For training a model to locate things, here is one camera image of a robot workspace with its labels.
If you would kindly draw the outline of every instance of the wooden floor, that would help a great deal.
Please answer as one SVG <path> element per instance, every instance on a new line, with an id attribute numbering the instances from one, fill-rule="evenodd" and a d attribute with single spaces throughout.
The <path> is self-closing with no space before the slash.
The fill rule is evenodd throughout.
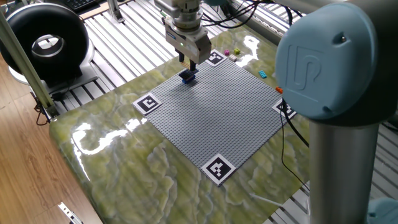
<path id="1" fill-rule="evenodd" d="M 29 87 L 11 77 L 0 57 L 0 223 L 67 224 L 60 202 L 83 222 L 101 223 L 53 146 L 49 126 L 36 125 L 34 106 Z"/>

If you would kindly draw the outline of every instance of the silver cylinder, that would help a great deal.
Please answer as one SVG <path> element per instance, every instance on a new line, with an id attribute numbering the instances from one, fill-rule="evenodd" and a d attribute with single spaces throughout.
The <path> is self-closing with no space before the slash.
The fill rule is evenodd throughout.
<path id="1" fill-rule="evenodd" d="M 364 224 L 379 125 L 310 122 L 311 224 Z"/>

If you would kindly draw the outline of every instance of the green marble tabletop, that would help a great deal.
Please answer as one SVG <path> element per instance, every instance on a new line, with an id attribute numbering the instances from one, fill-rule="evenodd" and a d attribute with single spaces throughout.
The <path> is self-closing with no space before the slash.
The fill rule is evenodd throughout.
<path id="1" fill-rule="evenodd" d="M 276 46 L 247 27 L 213 38 L 237 64 L 276 87 Z M 282 165 L 282 130 L 217 187 L 131 105 L 184 67 L 175 58 L 59 117 L 50 135 L 104 223 L 263 223 L 300 182 Z M 262 79 L 263 70 L 268 78 Z M 308 121 L 293 123 L 308 139 Z M 285 163 L 309 179 L 309 150 L 285 126 Z"/>

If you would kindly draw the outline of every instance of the blue lego brick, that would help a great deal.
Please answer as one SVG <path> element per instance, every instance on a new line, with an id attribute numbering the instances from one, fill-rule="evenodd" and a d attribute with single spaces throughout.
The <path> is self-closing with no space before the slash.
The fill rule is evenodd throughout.
<path id="1" fill-rule="evenodd" d="M 184 84 L 188 84 L 188 83 L 190 83 L 192 80 L 194 80 L 196 78 L 196 76 L 195 75 L 193 75 L 191 78 L 189 78 L 188 80 L 182 80 L 182 82 L 184 83 Z"/>
<path id="2" fill-rule="evenodd" d="M 184 84 L 190 83 L 192 80 L 195 79 L 195 73 L 198 72 L 196 69 L 195 71 L 190 71 L 188 69 L 185 69 L 182 73 L 179 74 L 179 76 L 182 78 L 182 82 Z"/>
<path id="3" fill-rule="evenodd" d="M 261 78 L 267 78 L 267 74 L 263 70 L 261 70 L 259 74 L 261 75 Z"/>

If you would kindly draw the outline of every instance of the keyboard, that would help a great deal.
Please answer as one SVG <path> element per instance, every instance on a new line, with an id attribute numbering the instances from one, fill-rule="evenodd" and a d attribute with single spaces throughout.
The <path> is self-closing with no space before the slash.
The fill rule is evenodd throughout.
<path id="1" fill-rule="evenodd" d="M 64 2 L 69 6 L 74 12 L 81 11 L 87 7 L 96 4 L 96 0 L 64 0 Z"/>

